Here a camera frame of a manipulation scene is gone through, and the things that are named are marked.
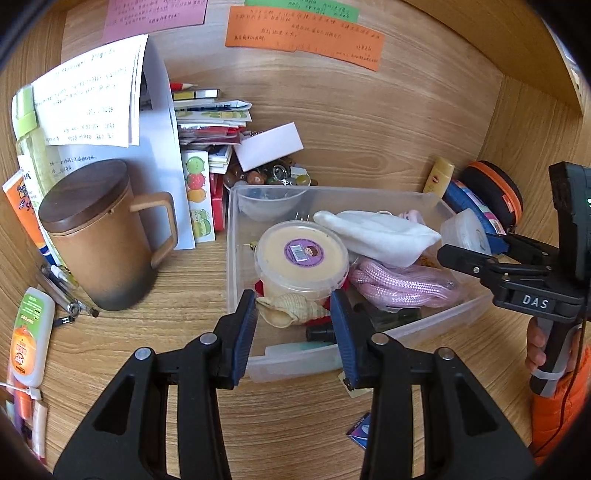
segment white bottle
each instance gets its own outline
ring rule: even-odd
[[[43,380],[55,312],[49,295],[27,289],[14,322],[9,363],[15,378],[28,387],[37,388]]]

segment clear plastic bin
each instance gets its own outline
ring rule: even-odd
[[[234,312],[242,292],[258,281],[252,242],[272,225],[287,220],[312,220],[318,210],[339,213],[343,210],[386,210],[397,215],[415,209],[425,223],[439,231],[441,224],[455,214],[434,194],[393,192],[390,190],[348,189],[339,187],[238,186],[230,192],[228,215],[228,311]],[[491,305],[492,295],[477,279],[468,280],[467,300],[451,309],[387,333],[406,346],[441,335],[480,317]],[[305,342],[306,328],[275,328],[258,322],[246,373],[255,382],[282,380],[341,368],[336,345],[285,355],[265,355],[265,347],[290,342]]]

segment red box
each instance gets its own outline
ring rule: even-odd
[[[209,179],[212,191],[213,230],[223,232],[226,229],[228,190],[223,185],[223,175],[210,173]]]

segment brown mug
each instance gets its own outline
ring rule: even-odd
[[[138,212],[157,206],[166,208],[171,235],[152,252]],[[178,242],[172,195],[134,197],[123,160],[94,162],[61,179],[41,202],[39,220],[80,286],[104,310],[140,301]]]

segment seashell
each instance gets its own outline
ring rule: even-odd
[[[256,302],[261,317],[269,325],[277,328],[301,325],[309,320],[330,315],[324,307],[297,293],[288,293],[276,298],[259,297]]]

